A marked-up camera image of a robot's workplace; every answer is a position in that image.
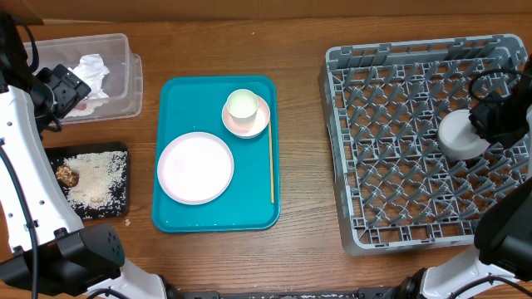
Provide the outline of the red snack wrapper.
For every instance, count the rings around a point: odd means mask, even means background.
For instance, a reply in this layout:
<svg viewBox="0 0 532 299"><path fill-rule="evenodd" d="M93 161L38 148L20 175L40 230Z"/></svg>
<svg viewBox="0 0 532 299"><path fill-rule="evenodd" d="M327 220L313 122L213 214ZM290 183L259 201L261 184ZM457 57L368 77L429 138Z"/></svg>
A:
<svg viewBox="0 0 532 299"><path fill-rule="evenodd" d="M96 100L93 102L85 102L84 100L80 102L73 110L71 110L66 117L82 117L91 115L97 107L104 105L103 100Z"/></svg>

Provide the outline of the white tissue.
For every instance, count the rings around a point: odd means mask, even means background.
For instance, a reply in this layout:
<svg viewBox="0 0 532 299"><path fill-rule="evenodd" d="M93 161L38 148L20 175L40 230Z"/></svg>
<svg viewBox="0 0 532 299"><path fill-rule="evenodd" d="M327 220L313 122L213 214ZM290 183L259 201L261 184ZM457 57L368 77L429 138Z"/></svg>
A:
<svg viewBox="0 0 532 299"><path fill-rule="evenodd" d="M91 92L86 97L88 100L107 98L102 85L106 75L110 74L99 54L85 55L80 58L79 64L73 69L69 68L79 79L85 82Z"/></svg>

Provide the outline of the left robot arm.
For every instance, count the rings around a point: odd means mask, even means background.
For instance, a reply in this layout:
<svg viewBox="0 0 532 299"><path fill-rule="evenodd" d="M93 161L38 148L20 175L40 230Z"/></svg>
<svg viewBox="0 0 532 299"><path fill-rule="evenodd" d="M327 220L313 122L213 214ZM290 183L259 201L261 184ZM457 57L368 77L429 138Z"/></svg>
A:
<svg viewBox="0 0 532 299"><path fill-rule="evenodd" d="M61 131L60 120L91 91L63 65L39 70L17 26L1 15L1 205L13 256L1 264L11 286L57 296L177 298L163 277L126 259L108 223L85 227L67 202L42 146L42 132Z"/></svg>

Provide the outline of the brown food scrap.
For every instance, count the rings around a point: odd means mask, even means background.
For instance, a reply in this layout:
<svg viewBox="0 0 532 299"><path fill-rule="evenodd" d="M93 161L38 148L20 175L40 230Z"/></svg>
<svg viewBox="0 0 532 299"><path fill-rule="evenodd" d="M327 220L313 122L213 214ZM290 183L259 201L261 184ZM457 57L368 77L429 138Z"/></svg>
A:
<svg viewBox="0 0 532 299"><path fill-rule="evenodd" d="M67 165L60 165L57 167L56 178L61 184L68 188L77 186L79 182L79 174L71 170Z"/></svg>

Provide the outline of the rice pile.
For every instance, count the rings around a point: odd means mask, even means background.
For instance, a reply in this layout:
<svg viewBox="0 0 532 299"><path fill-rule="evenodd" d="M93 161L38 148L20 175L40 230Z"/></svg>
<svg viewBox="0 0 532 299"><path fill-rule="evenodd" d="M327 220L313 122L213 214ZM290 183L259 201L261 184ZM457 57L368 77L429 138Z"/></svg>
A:
<svg viewBox="0 0 532 299"><path fill-rule="evenodd" d="M126 181L126 158L125 151L106 151L64 159L64 165L78 175L78 183L67 188L69 204L74 208L103 209L117 202L112 192Z"/></svg>

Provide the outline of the large white plate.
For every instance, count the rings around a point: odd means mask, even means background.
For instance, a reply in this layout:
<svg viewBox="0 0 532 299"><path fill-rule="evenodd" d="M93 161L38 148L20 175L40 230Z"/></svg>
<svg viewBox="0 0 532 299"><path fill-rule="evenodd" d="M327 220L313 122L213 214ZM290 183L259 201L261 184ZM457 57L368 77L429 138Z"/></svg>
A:
<svg viewBox="0 0 532 299"><path fill-rule="evenodd" d="M172 140L159 157L157 179L171 199L201 205L218 198L234 174L231 150L219 137L191 132Z"/></svg>

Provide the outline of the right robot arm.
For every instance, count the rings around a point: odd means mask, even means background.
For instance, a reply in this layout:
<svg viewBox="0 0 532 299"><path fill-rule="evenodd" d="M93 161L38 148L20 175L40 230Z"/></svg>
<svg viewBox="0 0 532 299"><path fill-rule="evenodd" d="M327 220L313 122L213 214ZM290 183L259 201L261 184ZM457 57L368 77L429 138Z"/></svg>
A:
<svg viewBox="0 0 532 299"><path fill-rule="evenodd" d="M508 96L496 91L479 97L470 110L450 113L441 122L438 142L451 158L473 158L490 145L509 148L531 131L531 64L523 70L500 68L519 76ZM481 217L474 243L450 261L422 268L387 290L385 298L472 298L500 284L529 296L520 284L531 279L531 181L525 180Z"/></svg>

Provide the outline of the white cup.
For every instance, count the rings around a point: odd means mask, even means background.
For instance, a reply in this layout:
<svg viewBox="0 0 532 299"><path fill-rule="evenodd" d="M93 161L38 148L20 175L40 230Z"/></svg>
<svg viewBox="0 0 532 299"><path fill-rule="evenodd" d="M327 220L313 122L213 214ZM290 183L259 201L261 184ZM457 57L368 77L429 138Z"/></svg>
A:
<svg viewBox="0 0 532 299"><path fill-rule="evenodd" d="M248 126L255 119L259 109L259 100L252 91L238 89L228 96L226 106L236 124Z"/></svg>

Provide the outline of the grey bowl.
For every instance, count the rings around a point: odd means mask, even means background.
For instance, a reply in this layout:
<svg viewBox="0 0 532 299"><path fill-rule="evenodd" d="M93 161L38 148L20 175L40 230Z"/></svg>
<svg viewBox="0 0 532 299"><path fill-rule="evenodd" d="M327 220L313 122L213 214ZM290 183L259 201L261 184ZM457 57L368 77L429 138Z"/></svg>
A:
<svg viewBox="0 0 532 299"><path fill-rule="evenodd" d="M450 160L473 159L490 147L490 143L476 133L469 116L469 110L455 110L439 124L438 145Z"/></svg>

